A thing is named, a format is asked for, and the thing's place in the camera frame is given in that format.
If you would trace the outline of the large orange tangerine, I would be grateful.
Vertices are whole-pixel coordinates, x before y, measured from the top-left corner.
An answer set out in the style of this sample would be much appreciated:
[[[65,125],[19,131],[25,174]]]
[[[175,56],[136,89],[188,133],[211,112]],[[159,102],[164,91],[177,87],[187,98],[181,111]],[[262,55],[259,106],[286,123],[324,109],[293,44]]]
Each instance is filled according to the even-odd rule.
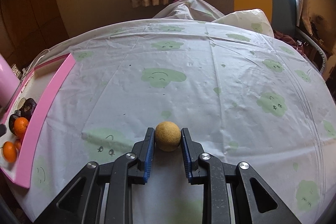
[[[25,137],[25,133],[29,126],[29,121],[25,117],[19,117],[14,122],[14,133],[19,139]]]

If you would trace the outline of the red cherry tomato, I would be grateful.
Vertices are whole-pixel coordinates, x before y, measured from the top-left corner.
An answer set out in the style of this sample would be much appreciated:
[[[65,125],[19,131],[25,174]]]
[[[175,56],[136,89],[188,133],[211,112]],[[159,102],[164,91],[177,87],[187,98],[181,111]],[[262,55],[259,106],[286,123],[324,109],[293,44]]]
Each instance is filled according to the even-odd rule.
[[[17,149],[17,151],[21,150],[21,146],[22,146],[22,142],[21,139],[16,139],[14,142],[15,148]]]

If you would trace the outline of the small orange tangerine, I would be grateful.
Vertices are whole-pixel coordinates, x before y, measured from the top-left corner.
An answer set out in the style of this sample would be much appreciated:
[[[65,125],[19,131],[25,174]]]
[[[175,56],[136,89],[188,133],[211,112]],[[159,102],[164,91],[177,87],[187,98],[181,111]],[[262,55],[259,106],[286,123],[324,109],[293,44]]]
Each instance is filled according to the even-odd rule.
[[[9,163],[16,162],[17,160],[17,149],[13,142],[6,141],[2,146],[2,155],[5,161]]]

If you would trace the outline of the yellow longan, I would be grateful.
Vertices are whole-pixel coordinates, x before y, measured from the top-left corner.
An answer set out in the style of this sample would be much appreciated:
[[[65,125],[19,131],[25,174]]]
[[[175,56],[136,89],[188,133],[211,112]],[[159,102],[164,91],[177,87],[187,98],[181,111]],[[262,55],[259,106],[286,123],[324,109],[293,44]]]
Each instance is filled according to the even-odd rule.
[[[180,142],[181,132],[175,123],[164,121],[155,128],[155,143],[160,150],[172,152],[178,148]]]

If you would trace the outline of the large dark water chestnut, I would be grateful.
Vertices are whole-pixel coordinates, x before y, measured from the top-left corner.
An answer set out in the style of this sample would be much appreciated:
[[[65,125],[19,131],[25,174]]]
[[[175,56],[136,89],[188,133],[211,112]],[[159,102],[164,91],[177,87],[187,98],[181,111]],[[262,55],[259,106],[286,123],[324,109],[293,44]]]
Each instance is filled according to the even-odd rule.
[[[26,118],[28,121],[30,121],[32,116],[33,116],[33,113],[36,109],[36,106],[37,106],[37,103],[35,102],[35,100],[33,98],[26,99],[25,104],[20,109],[21,116],[23,118]]]

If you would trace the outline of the sugarcane piece cut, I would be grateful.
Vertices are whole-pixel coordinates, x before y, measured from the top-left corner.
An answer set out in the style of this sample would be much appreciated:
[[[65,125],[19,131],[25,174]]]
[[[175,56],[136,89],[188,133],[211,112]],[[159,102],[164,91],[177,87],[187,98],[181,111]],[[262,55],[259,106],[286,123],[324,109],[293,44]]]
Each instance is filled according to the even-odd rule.
[[[21,98],[20,101],[18,102],[17,110],[20,110],[25,104],[25,102],[26,102],[26,98],[25,97]]]

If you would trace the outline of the pink electric kettle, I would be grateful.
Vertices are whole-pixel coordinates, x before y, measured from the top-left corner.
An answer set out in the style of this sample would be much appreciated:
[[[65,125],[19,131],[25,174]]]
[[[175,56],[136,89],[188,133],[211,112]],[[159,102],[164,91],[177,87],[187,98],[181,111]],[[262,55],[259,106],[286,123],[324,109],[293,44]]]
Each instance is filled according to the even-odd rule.
[[[17,91],[20,80],[7,61],[0,55],[0,104],[1,107],[6,108],[12,100],[13,95]]]

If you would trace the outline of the pink white shallow box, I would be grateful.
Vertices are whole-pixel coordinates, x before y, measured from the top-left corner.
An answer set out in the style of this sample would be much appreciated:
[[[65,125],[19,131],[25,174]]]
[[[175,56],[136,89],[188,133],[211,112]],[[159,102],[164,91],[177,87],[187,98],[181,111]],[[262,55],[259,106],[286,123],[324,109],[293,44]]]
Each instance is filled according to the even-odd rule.
[[[30,187],[42,125],[74,64],[75,58],[68,53],[33,68],[1,116],[1,171],[15,185]]]

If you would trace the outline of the white green cloud tablecloth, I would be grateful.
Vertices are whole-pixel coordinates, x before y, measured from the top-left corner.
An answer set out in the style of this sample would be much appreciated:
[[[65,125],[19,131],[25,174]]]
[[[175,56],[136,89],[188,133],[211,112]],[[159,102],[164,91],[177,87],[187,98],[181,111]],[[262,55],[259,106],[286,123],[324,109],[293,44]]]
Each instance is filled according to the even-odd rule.
[[[201,0],[98,28],[50,48],[74,67],[45,119],[31,186],[35,220],[89,161],[110,162],[162,121],[224,162],[250,163],[302,223],[335,195],[335,102],[319,72],[258,25],[222,24]]]

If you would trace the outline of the white cloud pillow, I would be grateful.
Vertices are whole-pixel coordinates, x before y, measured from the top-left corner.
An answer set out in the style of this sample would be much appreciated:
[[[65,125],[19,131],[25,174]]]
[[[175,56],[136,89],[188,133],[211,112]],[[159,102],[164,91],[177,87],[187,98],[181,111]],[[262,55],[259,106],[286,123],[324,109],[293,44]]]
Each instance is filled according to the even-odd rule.
[[[260,9],[235,11],[214,20],[213,23],[239,27],[274,38],[270,22]]]

